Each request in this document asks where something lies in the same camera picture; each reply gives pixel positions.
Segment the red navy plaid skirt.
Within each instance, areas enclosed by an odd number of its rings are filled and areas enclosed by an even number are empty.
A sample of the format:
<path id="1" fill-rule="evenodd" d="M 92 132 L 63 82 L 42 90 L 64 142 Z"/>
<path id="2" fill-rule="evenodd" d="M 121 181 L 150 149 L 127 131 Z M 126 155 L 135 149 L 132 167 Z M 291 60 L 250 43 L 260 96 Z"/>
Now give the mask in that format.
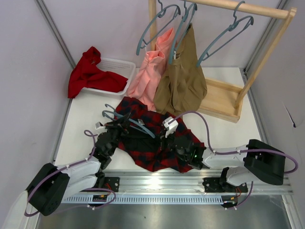
<path id="1" fill-rule="evenodd" d="M 165 136 L 163 121 L 173 115 L 169 112 L 160 114 L 148 110 L 147 105 L 138 99 L 124 97 L 115 109 L 120 115 L 129 115 L 135 121 L 142 120 L 155 138 L 132 127 L 127 134 L 122 134 L 118 148 L 127 152 L 135 164 L 151 172 L 172 168 L 180 173 L 191 169 L 202 169 L 204 143 L 188 129 L 181 118 L 177 119 L 176 131 Z"/>

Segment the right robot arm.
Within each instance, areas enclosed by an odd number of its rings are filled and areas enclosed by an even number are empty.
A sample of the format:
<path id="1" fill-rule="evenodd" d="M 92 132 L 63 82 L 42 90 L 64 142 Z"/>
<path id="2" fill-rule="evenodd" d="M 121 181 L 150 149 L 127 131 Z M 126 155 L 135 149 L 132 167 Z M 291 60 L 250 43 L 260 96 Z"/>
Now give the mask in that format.
<path id="1" fill-rule="evenodd" d="M 179 162 L 193 169 L 221 169 L 219 185 L 227 190 L 246 182 L 262 181 L 269 185 L 283 184 L 283 153 L 257 139 L 236 148 L 211 150 L 186 136 L 175 136 L 163 130 L 161 148 L 169 150 Z"/>

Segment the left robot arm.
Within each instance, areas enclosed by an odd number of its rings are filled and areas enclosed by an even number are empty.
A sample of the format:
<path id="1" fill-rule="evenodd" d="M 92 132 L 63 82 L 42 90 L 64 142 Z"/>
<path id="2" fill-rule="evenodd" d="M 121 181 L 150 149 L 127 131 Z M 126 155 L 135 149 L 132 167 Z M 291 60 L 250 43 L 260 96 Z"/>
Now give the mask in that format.
<path id="1" fill-rule="evenodd" d="M 130 114 L 120 115 L 104 125 L 96 124 L 97 133 L 85 130 L 84 134 L 93 140 L 91 152 L 82 160 L 56 166 L 47 163 L 42 166 L 27 187 L 28 203 L 44 216 L 55 212 L 61 202 L 73 195 L 85 192 L 101 192 L 102 200 L 115 196 L 112 188 L 104 186 L 105 169 L 111 156 L 118 148 L 119 138 L 128 133 Z"/>

